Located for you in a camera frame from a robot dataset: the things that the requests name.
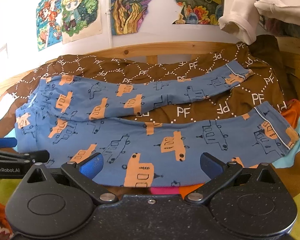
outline white pipe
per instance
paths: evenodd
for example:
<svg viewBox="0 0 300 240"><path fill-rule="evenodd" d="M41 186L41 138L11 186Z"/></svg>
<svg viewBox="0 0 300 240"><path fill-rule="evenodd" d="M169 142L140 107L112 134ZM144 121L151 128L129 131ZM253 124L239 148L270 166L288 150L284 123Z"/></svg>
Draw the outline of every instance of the white pipe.
<svg viewBox="0 0 300 240"><path fill-rule="evenodd" d="M106 15L108 25L109 48L113 48L112 32L111 32L111 0L106 0Z"/></svg>

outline paper poster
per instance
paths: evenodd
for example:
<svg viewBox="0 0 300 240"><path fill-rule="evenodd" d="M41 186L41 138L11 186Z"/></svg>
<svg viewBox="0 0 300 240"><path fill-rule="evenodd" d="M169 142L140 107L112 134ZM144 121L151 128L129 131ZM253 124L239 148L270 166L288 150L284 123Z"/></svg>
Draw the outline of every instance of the paper poster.
<svg viewBox="0 0 300 240"><path fill-rule="evenodd" d="M218 25L223 15L222 0L176 0L182 7L174 24Z"/></svg>
<svg viewBox="0 0 300 240"><path fill-rule="evenodd" d="M42 0L36 10L38 50L62 41L57 16L61 12L61 0Z"/></svg>
<svg viewBox="0 0 300 240"><path fill-rule="evenodd" d="M98 0L62 0L63 44L102 33Z"/></svg>
<svg viewBox="0 0 300 240"><path fill-rule="evenodd" d="M111 0L112 35L138 32L151 0Z"/></svg>

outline wooden bed frame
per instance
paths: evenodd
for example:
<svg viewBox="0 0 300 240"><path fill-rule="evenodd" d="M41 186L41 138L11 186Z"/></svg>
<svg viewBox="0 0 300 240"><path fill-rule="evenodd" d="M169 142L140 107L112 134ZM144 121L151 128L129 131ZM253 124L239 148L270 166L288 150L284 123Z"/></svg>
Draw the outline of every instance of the wooden bed frame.
<svg viewBox="0 0 300 240"><path fill-rule="evenodd" d="M295 75L300 79L300 39L277 37L282 59L285 66L294 69ZM191 54L191 59L197 58L201 54L219 51L233 45L232 43L205 42L205 41L179 41L161 42L123 46L113 49L106 49L97 52L87 53L100 57L130 58L145 56L149 64L158 63L158 55L169 54ZM32 70L23 72L6 81L0 83L0 95L9 87L17 83Z"/></svg>

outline metal screw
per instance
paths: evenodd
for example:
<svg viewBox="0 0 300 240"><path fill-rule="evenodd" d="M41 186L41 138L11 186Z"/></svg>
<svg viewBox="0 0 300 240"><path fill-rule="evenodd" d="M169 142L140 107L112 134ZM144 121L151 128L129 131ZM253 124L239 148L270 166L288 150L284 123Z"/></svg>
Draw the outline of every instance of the metal screw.
<svg viewBox="0 0 300 240"><path fill-rule="evenodd" d="M191 201L200 201L203 199L203 195L200 193L190 193L188 199Z"/></svg>
<svg viewBox="0 0 300 240"><path fill-rule="evenodd" d="M111 202L115 200L115 194L112 193L103 193L99 197L102 201Z"/></svg>
<svg viewBox="0 0 300 240"><path fill-rule="evenodd" d="M148 202L148 204L151 204L151 205L156 203L155 199L148 199L147 202Z"/></svg>

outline pink fabric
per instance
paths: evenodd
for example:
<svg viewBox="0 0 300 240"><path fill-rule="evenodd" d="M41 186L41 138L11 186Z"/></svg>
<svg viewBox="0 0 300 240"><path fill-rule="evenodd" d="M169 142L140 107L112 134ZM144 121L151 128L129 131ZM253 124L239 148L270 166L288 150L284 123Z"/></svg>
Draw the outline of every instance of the pink fabric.
<svg viewBox="0 0 300 240"><path fill-rule="evenodd" d="M178 187L151 187L150 192L155 195L179 194Z"/></svg>

